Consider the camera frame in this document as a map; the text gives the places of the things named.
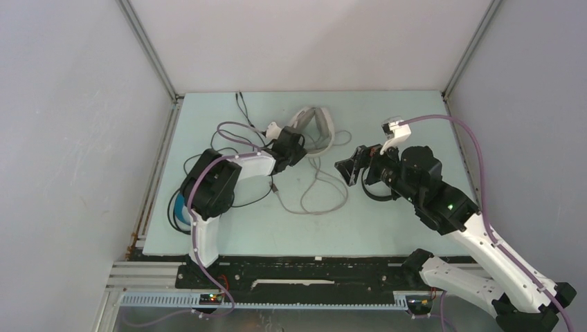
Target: table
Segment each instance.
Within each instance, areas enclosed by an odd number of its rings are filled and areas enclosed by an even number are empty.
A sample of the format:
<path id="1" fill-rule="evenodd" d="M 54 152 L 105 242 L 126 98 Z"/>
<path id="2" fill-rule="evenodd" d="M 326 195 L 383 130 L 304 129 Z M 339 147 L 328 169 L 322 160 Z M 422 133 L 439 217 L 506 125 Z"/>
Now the table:
<path id="1" fill-rule="evenodd" d="M 266 128 L 271 121 L 283 125 L 304 106 L 327 107 L 336 129 L 352 133 L 351 143 L 333 147 L 322 157 L 323 170 L 336 176 L 339 175 L 334 169 L 335 161 L 349 158 L 358 145 L 382 144 L 386 140 L 380 127 L 383 120 L 392 116 L 407 120 L 428 114 L 446 114 L 438 91 L 244 93 L 244 99 L 251 121 L 259 128 Z M 188 253 L 190 237 L 176 232 L 168 224 L 168 202 L 185 177 L 183 162 L 208 148 L 217 124 L 229 120 L 245 122 L 234 93 L 186 95 L 149 222 L 145 255 Z M 410 126 L 412 135 L 399 146 L 400 153 L 411 145 L 428 145 L 443 163 L 443 179 L 472 198 L 449 122 L 427 120 Z M 246 129 L 231 127 L 229 130 L 259 143 Z M 214 144 L 217 149 L 234 147 L 240 152 L 250 151 L 244 145 L 227 142 L 219 136 Z M 188 170 L 194 162 L 188 163 Z M 308 160 L 275 176 L 275 184 L 288 208 L 300 210 L 300 196 L 312 179 L 313 169 Z M 241 181 L 235 190 L 235 204 L 245 203 L 245 196 L 261 197 L 268 190 L 268 181 L 267 177 Z M 383 189 L 373 187 L 376 193 Z M 345 206 L 320 216 L 290 214 L 284 211 L 273 193 L 250 206 L 232 208 L 220 219 L 219 252 L 221 255 L 361 257 L 409 255 L 423 248 L 437 255 L 466 255 L 455 243 L 443 239 L 420 222 L 409 202 L 372 201 L 360 185 L 349 188 L 349 192 Z M 307 195 L 307 205 L 310 208 L 334 206 L 339 198 L 336 190 L 320 184 Z"/>

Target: gray cable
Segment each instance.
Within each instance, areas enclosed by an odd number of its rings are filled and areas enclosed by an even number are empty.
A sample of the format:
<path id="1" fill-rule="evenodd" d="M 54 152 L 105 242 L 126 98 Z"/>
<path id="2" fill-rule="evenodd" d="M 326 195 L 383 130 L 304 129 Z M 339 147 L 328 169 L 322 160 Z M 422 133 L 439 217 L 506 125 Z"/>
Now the gray cable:
<path id="1" fill-rule="evenodd" d="M 346 144 L 348 144 L 352 140 L 352 134 L 349 131 L 346 131 L 346 130 L 337 131 L 337 133 L 340 133 L 340 132 L 346 132 L 346 133 L 348 133 L 349 136 L 350 136 L 350 138 L 349 138 L 348 141 L 346 141 L 344 143 L 341 143 L 341 144 L 337 144 L 336 146 L 346 145 Z M 314 140 L 314 138 L 312 138 L 311 136 L 307 136 L 307 137 L 312 141 L 312 144 L 314 144 L 314 146 L 317 145 L 316 144 L 316 140 Z M 347 201 L 348 201 L 348 188 L 347 188 L 346 184 L 341 179 L 335 177 L 332 174 L 329 174 L 327 172 L 324 172 L 321 169 L 321 167 L 322 167 L 322 160 L 320 159 L 320 157 L 317 157 L 317 158 L 308 158 L 307 160 L 308 160 L 308 162 L 310 163 L 310 165 L 312 166 L 312 168 L 314 168 L 314 170 L 316 172 L 314 173 L 314 179 L 310 183 L 310 186 L 308 186 L 308 188 L 304 191 L 304 193 L 300 197 L 300 207 L 302 208 L 303 211 L 293 211 L 293 210 L 290 210 L 288 207 L 286 207 L 285 204 L 283 203 L 283 200 L 281 199 L 281 196 L 279 195 L 279 190 L 277 189 L 276 186 L 273 186 L 273 192 L 275 192 L 275 194 L 276 194 L 276 196 L 277 196 L 277 198 L 279 200 L 279 203 L 281 204 L 281 206 L 283 207 L 283 209 L 286 210 L 286 211 L 288 211 L 289 213 L 292 213 L 292 214 L 319 216 L 319 215 L 322 215 L 322 214 L 327 214 L 327 213 L 336 211 L 336 210 L 340 209 L 341 207 L 343 207 L 347 203 Z M 341 186 L 344 189 L 344 191 L 341 190 L 339 187 L 337 187 L 335 183 L 330 182 L 326 178 L 320 178 L 319 177 L 320 174 L 324 174 L 324 175 L 326 175 L 326 176 L 328 176 L 328 177 L 330 177 L 330 178 L 338 181 L 338 183 L 341 184 Z M 311 211 L 311 210 L 308 210 L 304 206 L 304 198 L 306 197 L 306 195 L 308 194 L 308 192 L 312 189 L 312 187 L 318 181 L 327 183 L 327 184 L 331 185 L 332 187 L 334 187 L 334 189 L 336 189 L 336 191 L 338 191 L 342 195 L 343 200 L 338 205 L 336 205 L 336 206 L 334 206 L 334 207 L 332 207 L 332 208 L 330 208 L 328 210 L 319 210 L 319 211 Z"/>

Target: gray wall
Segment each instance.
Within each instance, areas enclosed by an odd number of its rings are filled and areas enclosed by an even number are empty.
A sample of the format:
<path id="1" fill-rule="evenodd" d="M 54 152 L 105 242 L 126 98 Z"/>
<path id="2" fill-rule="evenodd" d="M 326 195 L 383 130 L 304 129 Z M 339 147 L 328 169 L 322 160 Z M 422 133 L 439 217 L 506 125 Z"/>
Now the gray wall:
<path id="1" fill-rule="evenodd" d="M 171 102 L 114 0 L 0 22 L 0 331 L 89 331 Z"/>
<path id="2" fill-rule="evenodd" d="M 586 13 L 584 0 L 505 1 L 450 101 L 481 142 L 494 226 L 579 291 L 578 331 L 587 324 Z"/>

